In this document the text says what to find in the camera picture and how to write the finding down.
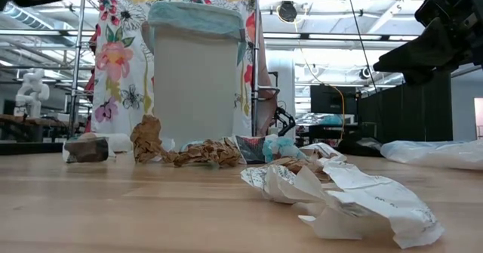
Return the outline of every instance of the crumpled brown paper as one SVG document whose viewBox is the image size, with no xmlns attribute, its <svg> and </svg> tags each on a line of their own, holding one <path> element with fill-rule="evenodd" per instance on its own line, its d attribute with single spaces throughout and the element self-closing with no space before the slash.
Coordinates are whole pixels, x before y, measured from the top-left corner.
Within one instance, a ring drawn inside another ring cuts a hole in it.
<svg viewBox="0 0 483 253">
<path fill-rule="evenodd" d="M 160 121 L 151 115 L 144 115 L 143 121 L 134 127 L 131 142 L 133 142 L 136 163 L 147 163 L 159 156 L 162 150 L 162 142 L 159 140 L 160 130 Z"/>
<path fill-rule="evenodd" d="M 189 144 L 183 152 L 166 152 L 162 149 L 161 157 L 166 163 L 183 166 L 191 162 L 214 162 L 219 166 L 237 166 L 242 157 L 236 145 L 224 138 L 222 141 L 206 140 L 200 144 Z"/>
<path fill-rule="evenodd" d="M 310 159 L 295 159 L 291 157 L 284 157 L 281 159 L 274 160 L 271 164 L 281 165 L 286 167 L 294 174 L 298 174 L 300 170 L 302 170 L 303 166 L 306 166 L 310 171 L 312 171 L 315 176 L 323 182 L 331 181 L 331 177 L 328 174 L 325 174 L 324 167 L 318 165 L 317 162 L 310 160 Z"/>
</svg>

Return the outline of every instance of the ceiling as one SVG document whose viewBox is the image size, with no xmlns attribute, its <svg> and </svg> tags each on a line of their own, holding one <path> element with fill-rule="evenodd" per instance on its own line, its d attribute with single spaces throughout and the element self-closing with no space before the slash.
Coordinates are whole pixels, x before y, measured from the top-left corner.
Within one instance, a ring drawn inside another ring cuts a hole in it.
<svg viewBox="0 0 483 253">
<path fill-rule="evenodd" d="M 63 0 L 35 8 L 10 7 L 9 12 L 0 14 L 0 29 L 31 29 L 35 22 L 42 22 L 50 29 L 77 29 L 79 3 L 81 0 Z M 423 27 L 414 20 L 414 12 L 423 0 L 352 0 L 356 12 L 357 25 L 350 0 L 260 0 L 264 32 L 295 32 L 293 24 L 282 22 L 276 9 L 281 1 L 293 1 L 298 12 L 298 32 L 307 33 L 370 33 L 376 35 L 419 35 Z M 19 20 L 18 14 L 26 16 Z M 85 9 L 85 29 L 94 29 L 98 21 L 98 11 L 89 3 Z M 74 59 L 73 37 L 35 38 L 25 36 L 0 36 L 0 62 L 8 65 L 55 65 L 68 66 Z M 268 49 L 280 47 L 297 48 L 298 44 L 286 41 L 266 40 Z M 370 42 L 366 44 L 370 65 L 377 58 L 401 43 Z M 364 52 L 358 42 L 319 42 L 316 45 L 303 43 L 303 54 L 295 51 L 296 72 L 300 81 L 309 81 L 303 66 L 307 62 L 315 65 L 321 79 L 332 82 L 360 82 L 360 69 L 366 66 Z M 83 51 L 79 78 L 86 80 L 91 73 L 89 66 L 94 64 L 94 56 L 89 50 Z M 16 76 L 16 70 L 3 69 L 2 73 Z M 71 79 L 72 70 L 52 70 L 50 76 Z M 378 74 L 376 80 L 387 81 L 394 75 Z"/>
</svg>

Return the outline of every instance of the floral fabric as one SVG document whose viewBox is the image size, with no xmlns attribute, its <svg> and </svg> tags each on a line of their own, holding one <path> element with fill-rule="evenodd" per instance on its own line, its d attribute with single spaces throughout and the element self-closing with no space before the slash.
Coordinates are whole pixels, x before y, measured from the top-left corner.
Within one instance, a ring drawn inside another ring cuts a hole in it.
<svg viewBox="0 0 483 253">
<path fill-rule="evenodd" d="M 152 114 L 154 57 L 141 28 L 151 5 L 158 1 L 216 5 L 240 13 L 248 43 L 241 45 L 245 54 L 233 71 L 238 75 L 233 88 L 233 133 L 251 134 L 255 0 L 100 0 L 92 131 L 131 134 L 144 114 Z"/>
</svg>

